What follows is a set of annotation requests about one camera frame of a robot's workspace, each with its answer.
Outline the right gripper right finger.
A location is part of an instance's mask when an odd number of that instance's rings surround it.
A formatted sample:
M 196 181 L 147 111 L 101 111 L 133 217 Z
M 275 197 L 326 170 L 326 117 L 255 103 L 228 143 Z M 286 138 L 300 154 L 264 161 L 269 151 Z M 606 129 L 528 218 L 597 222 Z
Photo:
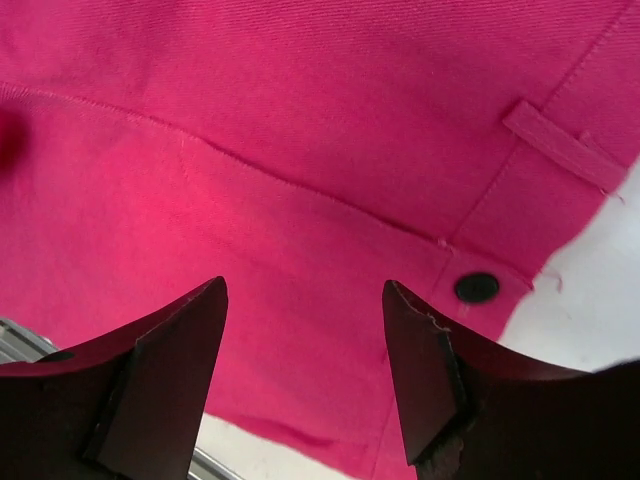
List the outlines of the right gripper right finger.
M 456 323 L 404 285 L 382 294 L 407 462 L 420 479 L 635 479 L 639 364 L 549 364 Z

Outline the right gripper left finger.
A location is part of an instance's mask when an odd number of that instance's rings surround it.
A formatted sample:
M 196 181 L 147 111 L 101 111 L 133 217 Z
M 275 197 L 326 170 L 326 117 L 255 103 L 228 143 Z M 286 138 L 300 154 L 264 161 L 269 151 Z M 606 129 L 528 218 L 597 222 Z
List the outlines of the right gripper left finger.
M 1 368 L 5 479 L 184 479 L 228 309 L 211 279 L 143 318 Z

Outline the pink trousers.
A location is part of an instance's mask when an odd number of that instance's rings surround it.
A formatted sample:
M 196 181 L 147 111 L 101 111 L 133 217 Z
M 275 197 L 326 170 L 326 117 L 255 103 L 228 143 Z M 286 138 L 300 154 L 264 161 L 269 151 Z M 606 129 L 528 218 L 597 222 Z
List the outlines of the pink trousers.
M 1 313 L 229 289 L 206 409 L 408 479 L 381 294 L 497 339 L 639 154 L 635 1 L 5 1 Z

